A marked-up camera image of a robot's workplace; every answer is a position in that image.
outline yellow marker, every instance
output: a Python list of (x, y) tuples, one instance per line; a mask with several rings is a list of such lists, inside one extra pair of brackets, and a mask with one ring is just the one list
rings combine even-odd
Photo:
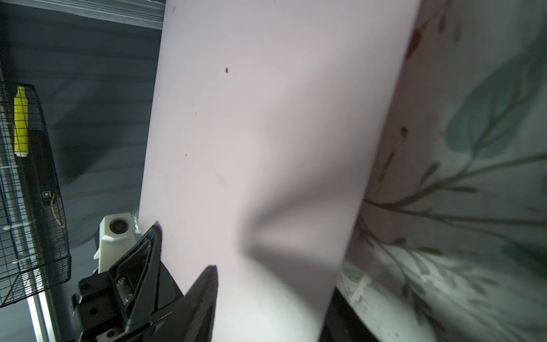
[(28, 156), (28, 100), (25, 95), (25, 87), (17, 87), (17, 95), (13, 99), (13, 112), (15, 120), (15, 144), (16, 156)]

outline wire mesh basket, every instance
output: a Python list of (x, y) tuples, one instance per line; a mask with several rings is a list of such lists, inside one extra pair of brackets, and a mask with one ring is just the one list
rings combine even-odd
[(0, 82), (0, 308), (70, 279), (61, 192), (34, 86)]

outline gray wall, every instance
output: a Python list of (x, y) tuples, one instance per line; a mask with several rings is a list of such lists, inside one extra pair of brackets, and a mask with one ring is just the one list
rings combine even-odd
[(66, 299), (96, 267), (102, 217), (138, 208), (161, 31), (0, 3), (0, 32), (5, 77), (36, 86), (54, 152), (73, 254), (57, 289), (66, 321)]

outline white table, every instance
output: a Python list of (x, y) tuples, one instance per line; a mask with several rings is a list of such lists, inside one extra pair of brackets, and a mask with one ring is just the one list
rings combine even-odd
[(214, 341), (317, 340), (418, 3), (167, 2), (139, 225)]

